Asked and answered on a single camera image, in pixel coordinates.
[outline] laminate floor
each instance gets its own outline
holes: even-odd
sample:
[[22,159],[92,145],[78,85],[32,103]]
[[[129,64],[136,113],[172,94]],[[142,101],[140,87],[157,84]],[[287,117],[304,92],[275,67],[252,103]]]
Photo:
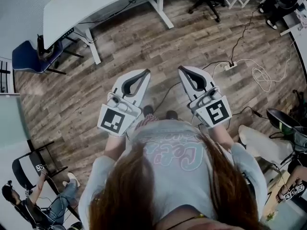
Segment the laminate floor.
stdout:
[[[206,5],[193,14],[187,9],[191,0],[165,0],[165,13],[175,28],[168,30],[149,4],[143,4],[99,25],[93,30],[102,63],[96,65],[89,48],[82,42],[70,50],[85,57],[69,56],[61,59],[59,70],[67,75],[16,73],[17,92],[21,94],[25,118],[35,147],[49,141],[51,154],[59,164],[68,165],[81,182],[81,195],[92,163],[102,154],[107,133],[96,125],[102,103],[115,80],[134,69],[150,69],[151,82],[142,106],[156,107],[170,86],[179,81],[180,65],[204,67],[210,62],[229,60],[232,48],[242,35],[252,12],[259,1],[252,0],[245,8],[238,5],[231,10],[217,7],[221,22],[214,20]],[[291,37],[280,37],[279,31],[269,28],[265,17],[254,12],[244,38],[234,50],[234,61],[253,59],[262,65],[272,80],[284,75],[284,66],[290,55]],[[212,74],[214,66],[206,70]],[[264,92],[253,80],[252,61],[240,61],[238,66],[223,71],[215,70],[214,80],[227,96],[232,113],[251,106],[263,115],[266,108],[276,107],[288,112],[296,104],[293,89],[303,91],[306,81],[297,52],[292,46],[285,78],[273,82],[271,90]],[[156,112],[163,117],[166,110],[176,110],[183,120],[191,121],[192,114],[186,107],[188,97],[181,84],[174,87]],[[271,134],[274,131],[268,120],[251,114],[249,109],[232,118],[229,132],[237,136],[239,125],[244,124]],[[61,190],[63,175],[54,178]]]

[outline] shoe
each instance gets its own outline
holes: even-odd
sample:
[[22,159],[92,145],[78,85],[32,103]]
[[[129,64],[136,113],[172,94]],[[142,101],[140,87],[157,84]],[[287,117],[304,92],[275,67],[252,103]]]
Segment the shoe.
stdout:
[[151,105],[147,105],[143,108],[143,114],[144,117],[146,117],[148,114],[154,114],[154,109]]
[[277,26],[276,26],[276,25],[273,25],[273,24],[271,23],[270,20],[267,20],[267,24],[268,24],[271,28],[273,28],[274,30],[277,30]]
[[68,172],[67,176],[68,176],[69,180],[76,180],[77,181],[77,187],[80,186],[80,182],[78,181],[77,177],[73,173]]
[[178,120],[178,114],[173,111],[173,110],[170,110],[170,111],[167,111],[166,113],[166,119],[175,119],[175,120]]

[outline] power strip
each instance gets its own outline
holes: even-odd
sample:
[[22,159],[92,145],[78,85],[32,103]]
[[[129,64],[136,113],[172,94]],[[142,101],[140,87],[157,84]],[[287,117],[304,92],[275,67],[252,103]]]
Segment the power strip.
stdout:
[[227,64],[226,66],[224,66],[224,70],[225,71],[228,71],[230,69],[233,69],[237,66],[238,64],[234,61],[234,65],[233,66],[230,66],[229,64]]

